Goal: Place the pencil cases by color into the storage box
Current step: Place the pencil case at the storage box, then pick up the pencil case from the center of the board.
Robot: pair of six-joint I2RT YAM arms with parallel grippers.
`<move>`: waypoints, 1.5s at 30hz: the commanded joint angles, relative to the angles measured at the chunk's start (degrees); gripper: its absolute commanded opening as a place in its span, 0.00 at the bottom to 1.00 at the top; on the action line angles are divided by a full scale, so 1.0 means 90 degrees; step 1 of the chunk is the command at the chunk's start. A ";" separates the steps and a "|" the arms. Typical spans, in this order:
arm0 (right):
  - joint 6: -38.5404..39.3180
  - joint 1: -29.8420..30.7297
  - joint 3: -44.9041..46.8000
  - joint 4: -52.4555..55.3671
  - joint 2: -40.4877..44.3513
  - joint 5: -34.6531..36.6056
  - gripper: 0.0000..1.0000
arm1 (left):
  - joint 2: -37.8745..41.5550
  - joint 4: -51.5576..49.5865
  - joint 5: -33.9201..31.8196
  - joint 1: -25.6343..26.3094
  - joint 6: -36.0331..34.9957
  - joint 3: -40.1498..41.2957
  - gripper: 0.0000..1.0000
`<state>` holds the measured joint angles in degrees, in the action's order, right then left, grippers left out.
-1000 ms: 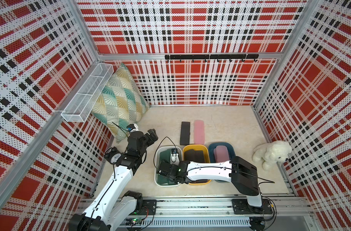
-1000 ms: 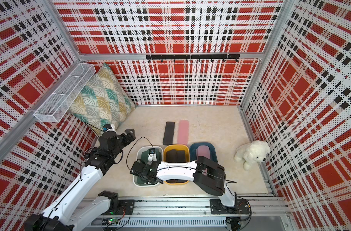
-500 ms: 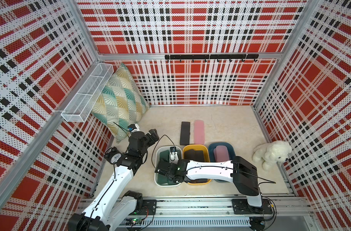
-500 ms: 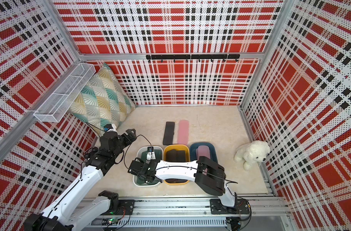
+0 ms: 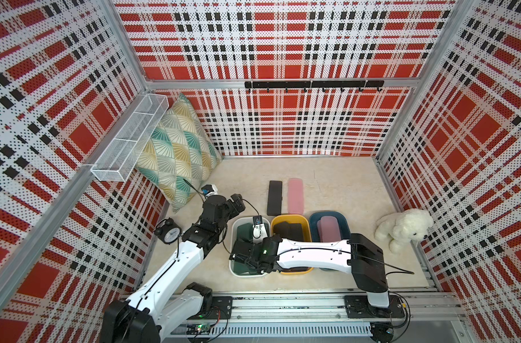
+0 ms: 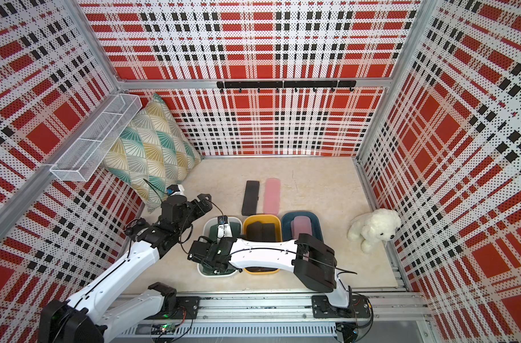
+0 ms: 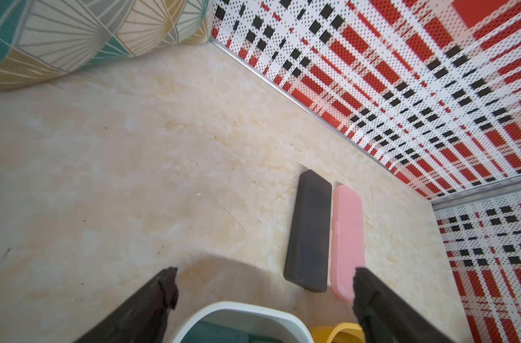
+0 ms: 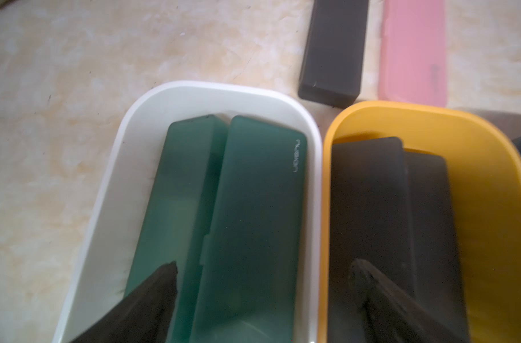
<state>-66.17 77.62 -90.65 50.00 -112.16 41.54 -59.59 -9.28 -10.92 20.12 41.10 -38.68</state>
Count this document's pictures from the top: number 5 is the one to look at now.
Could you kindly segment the green pencil case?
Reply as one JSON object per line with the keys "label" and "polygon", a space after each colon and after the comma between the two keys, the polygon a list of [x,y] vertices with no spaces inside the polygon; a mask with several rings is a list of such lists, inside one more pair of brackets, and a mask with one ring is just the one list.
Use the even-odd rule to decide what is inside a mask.
{"label": "green pencil case", "polygon": [[243,264],[241,262],[231,261],[231,271],[236,274],[237,276],[253,276],[253,275],[259,275],[259,273],[255,270],[250,268],[247,264]]}
{"label": "green pencil case", "polygon": [[246,222],[237,227],[237,239],[246,242],[253,241],[253,223]]}

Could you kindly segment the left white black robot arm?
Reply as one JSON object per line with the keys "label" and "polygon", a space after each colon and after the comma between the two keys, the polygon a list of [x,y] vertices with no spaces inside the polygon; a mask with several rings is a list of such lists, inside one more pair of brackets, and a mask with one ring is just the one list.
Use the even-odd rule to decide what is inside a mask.
{"label": "left white black robot arm", "polygon": [[191,284],[180,299],[169,304],[184,279],[220,243],[227,223],[245,211],[241,194],[230,199],[212,195],[203,202],[198,222],[166,263],[126,300],[113,301],[104,312],[101,342],[161,342],[189,317],[209,312],[210,289]]}

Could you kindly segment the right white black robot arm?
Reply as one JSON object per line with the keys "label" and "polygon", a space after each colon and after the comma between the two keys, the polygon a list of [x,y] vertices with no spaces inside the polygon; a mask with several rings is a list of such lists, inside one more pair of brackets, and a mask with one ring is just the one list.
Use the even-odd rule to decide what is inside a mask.
{"label": "right white black robot arm", "polygon": [[357,288],[366,293],[371,307],[386,310],[391,305],[383,250],[362,234],[338,242],[298,242],[278,235],[264,238],[261,243],[238,240],[230,260],[260,274],[296,267],[350,274]]}

